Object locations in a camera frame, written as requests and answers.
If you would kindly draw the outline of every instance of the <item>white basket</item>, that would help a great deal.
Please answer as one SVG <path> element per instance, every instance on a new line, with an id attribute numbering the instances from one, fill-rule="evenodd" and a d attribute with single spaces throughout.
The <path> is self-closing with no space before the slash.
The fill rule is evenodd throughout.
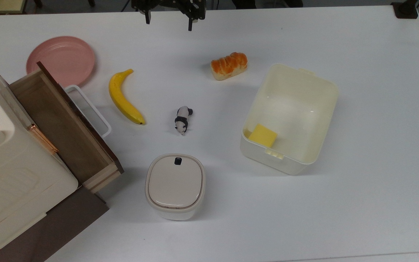
<path id="1" fill-rule="evenodd" d="M 334 83 L 310 71 L 272 65 L 243 126 L 240 150 L 279 171 L 298 174 L 318 158 L 338 96 Z M 271 148 L 248 139 L 257 124 L 278 134 Z"/>

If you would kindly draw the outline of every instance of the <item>open drawer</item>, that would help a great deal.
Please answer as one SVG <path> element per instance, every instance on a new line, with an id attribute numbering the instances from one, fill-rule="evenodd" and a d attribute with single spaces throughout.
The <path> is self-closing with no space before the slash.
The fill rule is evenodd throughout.
<path id="1" fill-rule="evenodd" d="M 95 193 L 124 172 L 117 157 L 45 67 L 9 85 L 79 183 Z"/>

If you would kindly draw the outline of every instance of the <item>yellow sponge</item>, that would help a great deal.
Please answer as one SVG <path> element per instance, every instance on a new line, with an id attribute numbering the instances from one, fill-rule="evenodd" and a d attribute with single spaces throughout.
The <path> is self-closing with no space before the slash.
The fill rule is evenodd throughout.
<path id="1" fill-rule="evenodd" d="M 258 144 L 262 144 L 263 146 L 271 147 L 277 136 L 278 134 L 274 131 L 269 130 L 261 124 L 257 124 L 255 130 L 253 130 L 253 133 L 251 133 L 248 139 Z"/>

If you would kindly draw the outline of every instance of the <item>bread loaf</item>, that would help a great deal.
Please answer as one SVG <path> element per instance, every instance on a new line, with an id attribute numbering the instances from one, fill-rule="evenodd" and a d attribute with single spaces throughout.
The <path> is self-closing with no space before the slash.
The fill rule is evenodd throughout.
<path id="1" fill-rule="evenodd" d="M 211 61 L 211 72 L 216 80 L 224 80 L 247 70 L 247 63 L 247 56 L 244 53 L 234 52 Z"/>

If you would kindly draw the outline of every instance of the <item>banana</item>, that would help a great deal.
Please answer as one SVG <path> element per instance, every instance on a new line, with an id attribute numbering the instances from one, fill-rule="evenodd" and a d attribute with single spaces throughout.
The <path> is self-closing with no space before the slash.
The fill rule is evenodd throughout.
<path id="1" fill-rule="evenodd" d="M 121 86 L 124 79 L 133 73 L 132 69 L 127 69 L 124 72 L 119 72 L 113 75 L 109 81 L 109 95 L 113 99 L 117 108 L 135 124 L 145 124 L 145 119 L 141 113 L 133 106 L 121 91 Z"/>

